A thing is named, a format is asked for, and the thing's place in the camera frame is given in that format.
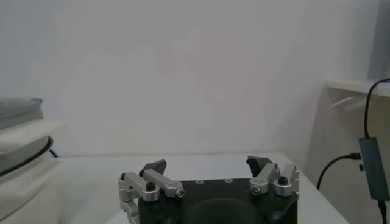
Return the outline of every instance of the white surface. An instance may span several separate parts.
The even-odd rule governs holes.
[[[34,162],[0,178],[0,223],[58,223],[66,189],[58,161]]]
[[[2,0],[0,94],[43,98],[69,125],[61,155],[278,150],[303,164],[319,91],[365,46],[372,4]]]
[[[291,164],[282,154],[259,153],[279,163]],[[72,197],[67,201],[62,223],[105,223],[119,209],[118,177],[123,172],[139,171],[146,163],[164,158],[165,175],[178,180],[250,177],[246,154],[191,156],[134,156],[120,158],[63,158],[71,177]],[[125,224],[119,213],[109,224]],[[339,212],[316,190],[305,175],[300,177],[299,224],[346,224]]]
[[[341,89],[358,93],[368,93],[370,87],[375,81],[328,81],[327,86],[333,89]],[[379,84],[375,91],[375,95],[390,97],[390,83]]]
[[[63,126],[62,122],[34,120],[0,131],[0,155],[20,149]]]

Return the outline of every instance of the silver metal bracket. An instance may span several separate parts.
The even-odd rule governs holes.
[[[249,180],[250,191],[254,195],[261,195],[268,193],[269,185],[279,176],[279,170],[274,163],[268,163],[264,166],[263,170]]]
[[[299,171],[294,165],[286,165],[281,176],[274,181],[275,194],[288,197],[293,192],[299,194]]]
[[[185,196],[182,182],[171,180],[168,177],[156,172],[155,170],[145,170],[143,173],[143,178],[147,181],[155,183],[157,186],[163,189],[167,197],[183,198]]]
[[[154,186],[153,189],[147,189],[147,181],[134,172],[125,173],[123,181],[125,192],[132,195],[130,197],[142,197],[142,199],[147,202],[157,201],[160,198],[160,188]]]
[[[126,212],[130,224],[139,224],[138,206],[134,199],[140,198],[139,193],[132,187],[126,186],[124,180],[118,180],[119,199],[121,209]]]

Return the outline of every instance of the bolt head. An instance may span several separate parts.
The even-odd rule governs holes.
[[[280,176],[280,177],[278,178],[278,184],[280,184],[280,185],[287,185],[287,184],[288,184],[288,179],[287,179],[287,177]]]
[[[261,190],[260,190],[260,188],[257,187],[257,186],[251,187],[251,188],[250,188],[250,192],[251,192],[253,195],[255,195],[255,196],[261,194]]]
[[[176,191],[175,191],[175,195],[176,197],[178,198],[183,198],[185,196],[185,191],[183,188],[178,188]]]
[[[148,182],[146,185],[146,190],[147,191],[154,191],[156,189],[156,184],[153,182]]]

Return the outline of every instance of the white table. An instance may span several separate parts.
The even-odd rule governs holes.
[[[292,162],[283,154],[258,153],[280,166]],[[72,196],[66,203],[61,223],[126,224],[119,209],[117,179],[123,172],[139,171],[146,163],[165,159],[165,175],[176,180],[207,180],[214,178],[249,178],[247,154],[133,156],[60,159],[69,171],[68,187]],[[299,224],[346,224],[342,215],[317,191],[313,184],[300,176]]]

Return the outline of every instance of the black power cord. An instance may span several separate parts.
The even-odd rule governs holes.
[[[49,136],[49,139],[48,139],[48,143],[46,143],[46,145],[39,151],[37,152],[36,154],[32,155],[30,158],[24,160],[23,162],[13,166],[13,167],[10,167],[6,170],[3,170],[2,172],[0,172],[0,177],[10,173],[10,172],[13,172],[29,163],[31,163],[32,161],[34,161],[35,159],[37,159],[38,157],[40,157],[41,155],[43,155],[44,153],[46,153],[53,145],[53,139]]]
[[[371,100],[371,95],[372,95],[372,92],[374,91],[374,89],[381,83],[384,83],[384,82],[390,82],[390,78],[388,79],[382,79],[382,80],[379,80],[377,82],[375,82],[370,90],[368,91],[367,93],[367,99],[366,99],[366,107],[364,109],[364,138],[366,139],[369,139],[370,138],[370,134],[368,133],[368,110],[369,110],[369,107],[370,107],[370,100]]]
[[[59,157],[53,149],[50,149],[50,150],[49,150],[49,153],[50,153],[54,158],[58,158],[58,157]]]
[[[344,156],[340,156],[340,157],[337,157],[335,158],[334,160],[330,161],[326,166],[325,168],[322,170],[321,174],[319,175],[319,178],[318,178],[318,181],[317,181],[317,189],[320,188],[321,186],[321,181],[322,181],[322,178],[324,177],[324,174],[326,173],[326,171],[329,169],[329,167],[331,165],[333,165],[335,162],[337,161],[340,161],[342,159],[352,159],[352,160],[361,160],[361,155],[360,153],[349,153],[349,154],[346,154]]]
[[[381,83],[385,83],[385,82],[390,82],[390,78],[387,78],[387,79],[381,79],[377,82],[375,82],[370,90],[368,91],[367,93],[367,99],[366,99],[366,107],[364,109],[364,138],[365,139],[370,139],[370,134],[368,132],[368,111],[369,111],[369,107],[370,107],[370,100],[371,100],[371,95],[372,95],[372,92],[374,91],[374,89]],[[386,207],[386,203],[385,201],[383,200],[378,200],[378,207],[379,207],[379,210],[380,210],[380,214],[382,215],[382,222],[383,224],[387,224],[387,216],[386,216],[386,210],[387,210],[387,207]]]

